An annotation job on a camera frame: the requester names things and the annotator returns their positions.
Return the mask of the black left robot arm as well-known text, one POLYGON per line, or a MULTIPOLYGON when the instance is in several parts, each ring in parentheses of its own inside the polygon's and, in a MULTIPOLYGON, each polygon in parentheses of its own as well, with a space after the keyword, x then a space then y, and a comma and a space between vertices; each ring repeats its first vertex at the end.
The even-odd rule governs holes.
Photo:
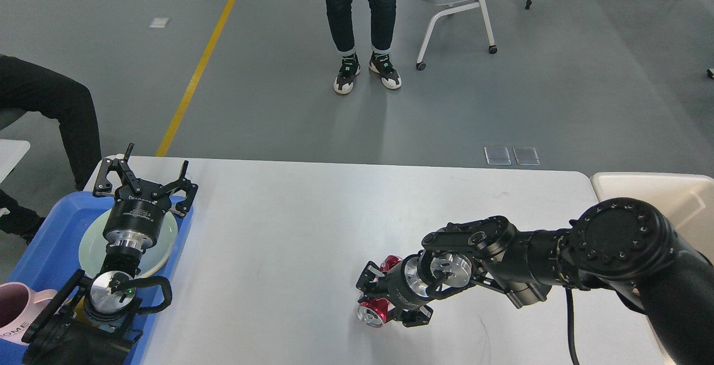
POLYGON ((172 302, 165 276, 140 276, 141 260, 160 242, 168 218, 185 217, 198 185, 184 161, 177 179, 158 184, 130 169, 133 151, 100 163, 92 190, 114 200, 102 228, 97 271, 76 270, 23 335, 23 364, 122 364, 143 335, 135 317, 157 314, 172 302))

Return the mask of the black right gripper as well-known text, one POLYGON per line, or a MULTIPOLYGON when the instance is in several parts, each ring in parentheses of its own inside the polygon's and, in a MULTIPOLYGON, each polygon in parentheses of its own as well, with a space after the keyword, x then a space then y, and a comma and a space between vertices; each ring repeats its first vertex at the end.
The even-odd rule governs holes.
POLYGON ((368 261, 356 283, 359 300, 388 299, 395 306, 388 312, 388 321, 404 327, 426 326, 433 309, 427 295, 428 284, 420 274, 420 257, 388 256, 381 264, 368 261))

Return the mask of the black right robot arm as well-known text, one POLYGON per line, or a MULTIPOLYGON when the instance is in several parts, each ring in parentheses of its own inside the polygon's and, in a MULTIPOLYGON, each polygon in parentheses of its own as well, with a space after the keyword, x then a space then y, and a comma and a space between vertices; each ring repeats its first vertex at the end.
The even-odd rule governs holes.
POLYGON ((569 228, 520 231, 506 217, 449 223, 429 233, 418 253, 368 262, 356 288, 357 317, 425 326, 428 303, 475 286, 507 296, 516 308, 566 290, 568 348, 575 350, 573 290, 607 289, 648 317, 676 364, 712 363, 712 262, 650 203, 610 198, 569 228))

